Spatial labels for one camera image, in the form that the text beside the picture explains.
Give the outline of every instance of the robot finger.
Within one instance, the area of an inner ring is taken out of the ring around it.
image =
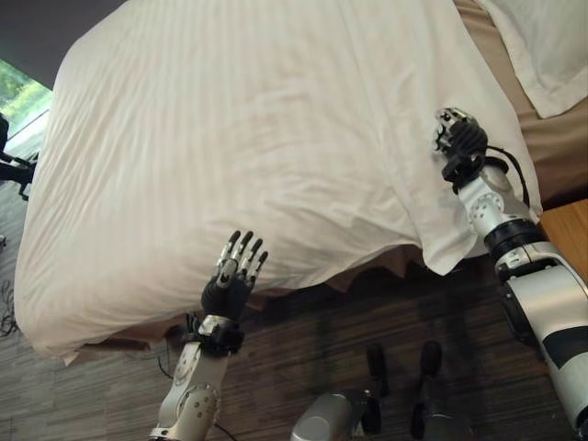
[[[219,260],[217,261],[217,264],[216,264],[216,267],[214,270],[214,275],[213,275],[214,277],[218,276],[221,273],[222,266],[226,262],[227,257],[229,255],[231,255],[232,248],[237,243],[239,236],[241,236],[241,232],[239,230],[235,231],[231,235],[231,237],[229,238],[229,241],[224,245],[224,248],[222,248],[222,251],[220,252]]]
[[[239,247],[235,249],[234,253],[232,254],[232,260],[241,262],[245,248],[247,247],[249,241],[251,241],[252,237],[254,237],[254,232],[247,232],[247,234],[242,238],[241,243],[239,243]]]
[[[251,247],[249,255],[241,262],[241,268],[239,269],[239,275],[237,276],[240,280],[245,280],[247,278],[249,267],[254,261],[255,255],[259,251],[259,248],[261,248],[263,242],[264,241],[262,239],[257,239],[254,243],[254,246]]]
[[[268,256],[269,256],[269,253],[267,251],[264,251],[259,256],[259,260],[257,261],[257,265],[255,266],[253,273],[251,273],[251,276],[249,276],[249,278],[247,279],[247,282],[246,282],[246,285],[249,289],[254,288],[255,281],[257,280],[257,277],[259,276],[259,273],[261,272],[261,267],[264,265],[264,262],[266,261]]]

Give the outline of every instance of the black band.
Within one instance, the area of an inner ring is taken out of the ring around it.
[[[515,248],[529,243],[545,242],[547,239],[541,230],[529,219],[509,220],[484,238],[486,248],[494,261]]]
[[[571,358],[588,352],[588,326],[562,329],[543,339],[543,346],[558,369]]]

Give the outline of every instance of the white pillow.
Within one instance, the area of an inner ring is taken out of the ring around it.
[[[541,118],[588,95],[586,0],[476,0],[488,11]]]

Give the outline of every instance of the bedding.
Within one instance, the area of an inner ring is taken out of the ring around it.
[[[492,17],[521,86],[542,118],[588,95],[588,3],[476,0]]]
[[[234,229],[266,240],[260,289],[405,243],[446,273],[476,242],[431,153],[446,106],[518,158],[538,214],[516,114],[450,0],[127,2],[56,79],[17,262],[21,330],[71,358],[193,308]]]

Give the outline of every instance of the bed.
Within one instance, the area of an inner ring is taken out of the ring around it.
[[[586,100],[539,119],[469,0],[140,3],[56,80],[15,282],[40,354],[161,338],[234,229],[266,239],[258,294],[345,288],[417,248],[450,271],[476,238],[431,153],[440,107],[515,154],[537,216],[539,187],[585,192]]]

